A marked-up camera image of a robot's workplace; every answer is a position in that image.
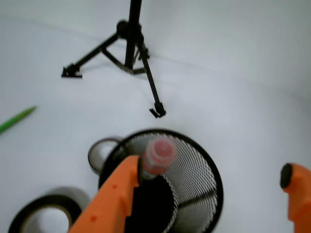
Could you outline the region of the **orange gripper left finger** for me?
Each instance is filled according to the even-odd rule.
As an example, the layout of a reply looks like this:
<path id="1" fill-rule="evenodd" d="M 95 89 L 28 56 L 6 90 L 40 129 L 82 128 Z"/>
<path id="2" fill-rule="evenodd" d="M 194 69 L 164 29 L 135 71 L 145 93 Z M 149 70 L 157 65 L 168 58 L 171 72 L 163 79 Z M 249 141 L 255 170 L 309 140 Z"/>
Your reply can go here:
<path id="1" fill-rule="evenodd" d="M 70 233 L 123 233 L 132 213 L 134 189 L 139 186 L 139 156 L 125 158 L 81 213 Z"/>

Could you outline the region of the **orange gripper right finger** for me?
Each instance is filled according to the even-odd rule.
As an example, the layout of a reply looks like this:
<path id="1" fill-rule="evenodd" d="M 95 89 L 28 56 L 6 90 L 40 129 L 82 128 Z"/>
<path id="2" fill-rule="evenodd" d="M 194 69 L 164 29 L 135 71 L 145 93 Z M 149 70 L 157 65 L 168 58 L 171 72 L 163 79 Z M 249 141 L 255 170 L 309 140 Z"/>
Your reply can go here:
<path id="1" fill-rule="evenodd" d="M 295 233 L 311 232 L 311 171 L 302 165 L 286 163 L 280 174 L 280 187 L 288 194 L 288 219 Z"/>

